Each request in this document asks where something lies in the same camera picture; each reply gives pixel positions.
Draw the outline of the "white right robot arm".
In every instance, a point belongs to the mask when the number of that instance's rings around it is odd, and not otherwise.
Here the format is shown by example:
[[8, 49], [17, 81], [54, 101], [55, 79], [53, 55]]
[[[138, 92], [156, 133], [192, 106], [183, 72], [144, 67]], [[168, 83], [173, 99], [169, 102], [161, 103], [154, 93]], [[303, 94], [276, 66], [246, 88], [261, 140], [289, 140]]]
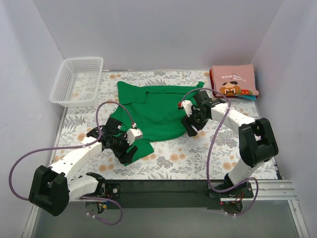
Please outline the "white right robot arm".
[[216, 193], [226, 193], [235, 197], [242, 191], [242, 185], [252, 179], [252, 174], [265, 162], [278, 154], [278, 146], [268, 119], [255, 119], [238, 112], [231, 106], [230, 100], [222, 95], [212, 99], [208, 88], [194, 89], [195, 104], [183, 97], [178, 103], [179, 110], [185, 112], [181, 120], [189, 137], [196, 136], [209, 120], [219, 123], [213, 138], [215, 139], [224, 125], [238, 135], [240, 159], [236, 166], [225, 175], [222, 184], [214, 187], [210, 180], [210, 168], [206, 167], [209, 188]]

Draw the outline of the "green t shirt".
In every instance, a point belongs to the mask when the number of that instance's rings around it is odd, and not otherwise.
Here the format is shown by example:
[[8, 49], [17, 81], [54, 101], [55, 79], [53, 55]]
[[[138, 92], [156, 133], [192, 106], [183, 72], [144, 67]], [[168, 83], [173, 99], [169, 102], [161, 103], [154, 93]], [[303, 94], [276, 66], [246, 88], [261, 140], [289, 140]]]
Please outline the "green t shirt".
[[132, 116], [143, 138], [133, 145], [137, 151], [129, 161], [120, 159], [120, 163], [129, 165], [154, 152], [152, 142], [176, 139], [186, 129], [181, 120], [186, 116], [178, 109], [178, 103], [189, 91], [202, 88], [204, 82], [196, 86], [144, 86], [138, 87], [125, 82], [118, 82], [118, 98]]

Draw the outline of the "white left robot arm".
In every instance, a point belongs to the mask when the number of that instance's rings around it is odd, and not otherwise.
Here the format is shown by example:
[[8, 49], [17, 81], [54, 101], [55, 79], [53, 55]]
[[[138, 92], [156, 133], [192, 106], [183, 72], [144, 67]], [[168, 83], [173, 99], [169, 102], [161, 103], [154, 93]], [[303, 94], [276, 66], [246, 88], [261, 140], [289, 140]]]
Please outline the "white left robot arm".
[[123, 131], [123, 123], [109, 118], [105, 125], [95, 127], [83, 144], [49, 167], [39, 166], [34, 173], [28, 200], [53, 216], [60, 215], [68, 203], [82, 196], [89, 199], [118, 199], [121, 186], [107, 182], [94, 172], [75, 178], [75, 174], [93, 157], [110, 149], [123, 164], [130, 163], [138, 148], [133, 143], [143, 137], [133, 125]]

